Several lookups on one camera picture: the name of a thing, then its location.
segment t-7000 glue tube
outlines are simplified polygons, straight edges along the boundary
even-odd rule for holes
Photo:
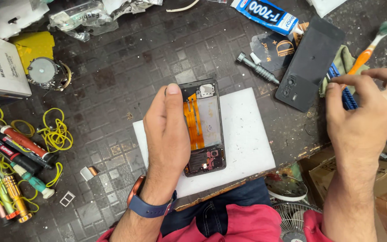
[[[231,6],[249,19],[279,34],[303,33],[297,27],[297,18],[267,0],[234,0]]]

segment sim card tray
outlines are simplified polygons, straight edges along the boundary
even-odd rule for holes
[[[66,206],[68,206],[70,204],[70,202],[75,197],[76,196],[74,196],[74,194],[72,194],[70,191],[68,191],[67,194],[65,194],[65,196],[61,199],[61,201],[59,203],[62,204],[64,207],[66,207]]]

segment hand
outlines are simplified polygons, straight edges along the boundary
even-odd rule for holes
[[[380,91],[373,78],[382,80],[386,90]],[[336,158],[347,170],[361,165],[357,171],[370,168],[375,174],[387,140],[387,69],[365,70],[331,81],[326,90],[326,120]],[[344,110],[338,84],[355,86],[359,108]]]
[[[162,184],[172,194],[191,155],[183,98],[177,84],[161,87],[143,124],[149,151],[146,184],[149,181]]]

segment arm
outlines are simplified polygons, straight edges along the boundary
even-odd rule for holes
[[[149,167],[139,196],[150,205],[163,205],[170,200],[191,154],[183,100],[177,84],[163,86],[158,91],[143,124]],[[163,219],[164,216],[144,218],[127,209],[111,235],[110,242],[154,242]]]
[[[381,92],[372,78],[383,80],[386,90]],[[332,81],[327,87],[326,119],[337,170],[325,199],[321,230],[336,242],[376,241],[373,187],[387,140],[387,69]],[[338,84],[355,86],[359,108],[344,110]]]

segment blue tool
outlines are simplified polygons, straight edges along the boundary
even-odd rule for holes
[[[328,70],[328,75],[330,76],[330,80],[331,78],[340,76],[340,72],[338,72],[338,69],[334,63],[331,64],[331,67]],[[353,96],[347,87],[343,89],[341,99],[343,100],[344,109],[350,110],[358,108],[358,104],[356,103],[355,99],[353,99]]]

